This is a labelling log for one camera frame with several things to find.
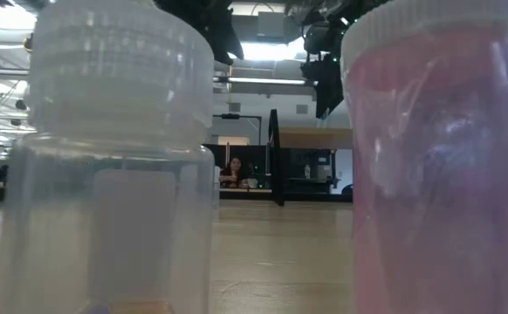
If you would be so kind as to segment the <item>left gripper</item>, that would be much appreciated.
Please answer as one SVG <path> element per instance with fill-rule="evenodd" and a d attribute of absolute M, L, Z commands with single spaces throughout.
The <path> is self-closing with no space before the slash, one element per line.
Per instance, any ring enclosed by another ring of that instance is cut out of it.
<path fill-rule="evenodd" d="M 229 19 L 210 20 L 232 14 L 231 0 L 153 0 L 154 5 L 189 24 L 208 42 L 214 60 L 233 65 L 230 54 L 244 57 L 242 45 Z"/>

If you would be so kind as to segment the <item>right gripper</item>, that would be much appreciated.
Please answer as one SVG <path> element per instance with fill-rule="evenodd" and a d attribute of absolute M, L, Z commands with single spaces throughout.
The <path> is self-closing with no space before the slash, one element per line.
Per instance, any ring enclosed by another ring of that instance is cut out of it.
<path fill-rule="evenodd" d="M 318 22 L 304 33 L 305 63 L 300 66 L 305 79 L 318 81 L 316 118 L 329 115 L 344 99 L 340 77 L 341 40 L 346 26 L 340 22 Z"/>

